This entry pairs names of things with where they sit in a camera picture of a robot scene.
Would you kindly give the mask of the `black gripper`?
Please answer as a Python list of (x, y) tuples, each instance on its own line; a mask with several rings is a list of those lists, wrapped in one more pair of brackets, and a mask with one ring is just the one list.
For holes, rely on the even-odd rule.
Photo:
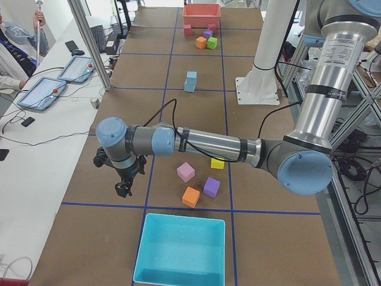
[(105, 150), (100, 147), (93, 158), (93, 164), (96, 167), (106, 165), (117, 171), (121, 182), (116, 183), (115, 190), (120, 197), (132, 196), (131, 187), (135, 176), (140, 173), (145, 174), (146, 158), (145, 156), (131, 155), (124, 161), (112, 161)]

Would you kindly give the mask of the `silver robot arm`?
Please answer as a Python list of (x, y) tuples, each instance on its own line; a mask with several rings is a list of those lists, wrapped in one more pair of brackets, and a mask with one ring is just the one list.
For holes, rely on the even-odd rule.
[(321, 55), (301, 104), (295, 128), (282, 140), (250, 140), (174, 124), (126, 125), (109, 117), (96, 127), (100, 147), (93, 163), (116, 170), (121, 197), (130, 195), (134, 177), (144, 172), (146, 156), (174, 151), (205, 154), (229, 163), (265, 170), (286, 189), (313, 195), (332, 180), (329, 136), (346, 100), (364, 45), (380, 29), (379, 1), (308, 1), (304, 39)]

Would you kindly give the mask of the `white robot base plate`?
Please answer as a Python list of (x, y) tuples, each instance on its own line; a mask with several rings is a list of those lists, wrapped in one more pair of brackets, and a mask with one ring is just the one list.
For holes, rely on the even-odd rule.
[(270, 77), (236, 77), (236, 97), (239, 105), (279, 105), (276, 80)]

